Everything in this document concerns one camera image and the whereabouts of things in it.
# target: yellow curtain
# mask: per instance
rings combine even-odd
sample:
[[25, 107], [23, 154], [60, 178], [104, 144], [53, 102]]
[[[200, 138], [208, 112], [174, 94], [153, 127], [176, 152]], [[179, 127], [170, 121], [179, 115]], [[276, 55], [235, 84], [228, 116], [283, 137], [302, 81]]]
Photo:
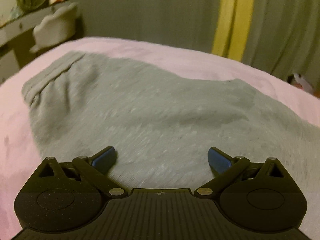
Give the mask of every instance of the yellow curtain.
[[212, 54], [241, 61], [247, 42], [254, 0], [221, 0]]

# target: silver bolt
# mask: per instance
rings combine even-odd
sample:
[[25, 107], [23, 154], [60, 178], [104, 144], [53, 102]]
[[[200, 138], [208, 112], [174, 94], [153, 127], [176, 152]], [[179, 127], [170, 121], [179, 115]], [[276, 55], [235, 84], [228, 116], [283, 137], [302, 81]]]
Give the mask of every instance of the silver bolt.
[[124, 190], [119, 187], [114, 187], [111, 190], [109, 190], [109, 193], [113, 196], [120, 196], [124, 193]]
[[212, 189], [210, 188], [207, 188], [207, 187], [201, 187], [197, 190], [197, 192], [200, 194], [200, 195], [203, 195], [203, 196], [207, 196], [207, 195], [210, 195], [212, 194]]

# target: ribbed black surface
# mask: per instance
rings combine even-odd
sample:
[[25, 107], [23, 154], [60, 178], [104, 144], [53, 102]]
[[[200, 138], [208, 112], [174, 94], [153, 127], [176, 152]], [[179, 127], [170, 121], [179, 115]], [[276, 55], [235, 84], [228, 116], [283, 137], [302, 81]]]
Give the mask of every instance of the ribbed black surface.
[[135, 189], [127, 198], [109, 201], [91, 224], [62, 234], [24, 230], [16, 240], [307, 240], [298, 230], [253, 233], [229, 222], [215, 203], [187, 189]]

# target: white chair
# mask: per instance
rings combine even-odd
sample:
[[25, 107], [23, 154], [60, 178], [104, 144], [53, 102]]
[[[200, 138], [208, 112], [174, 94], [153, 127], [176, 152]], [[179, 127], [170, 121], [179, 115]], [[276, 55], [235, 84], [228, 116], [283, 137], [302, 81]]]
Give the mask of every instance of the white chair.
[[31, 53], [40, 49], [53, 47], [70, 39], [76, 34], [77, 3], [59, 8], [54, 14], [43, 18], [41, 23], [33, 29], [35, 46]]

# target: pink sheet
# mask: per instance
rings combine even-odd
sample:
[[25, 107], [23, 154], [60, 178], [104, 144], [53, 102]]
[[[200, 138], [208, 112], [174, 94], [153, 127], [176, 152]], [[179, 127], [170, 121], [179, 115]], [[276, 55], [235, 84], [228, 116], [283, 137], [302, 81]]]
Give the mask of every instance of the pink sheet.
[[[29, 176], [42, 161], [33, 142], [28, 107], [21, 89], [32, 76], [71, 50], [129, 57], [152, 63], [191, 79], [242, 79], [262, 93], [282, 102], [309, 123], [320, 126], [320, 100], [265, 72], [215, 55], [146, 42], [108, 38], [84, 38], [67, 42], [38, 57], [0, 87], [0, 239], [8, 240], [20, 230], [13, 203]], [[300, 229], [316, 239], [317, 225]]]

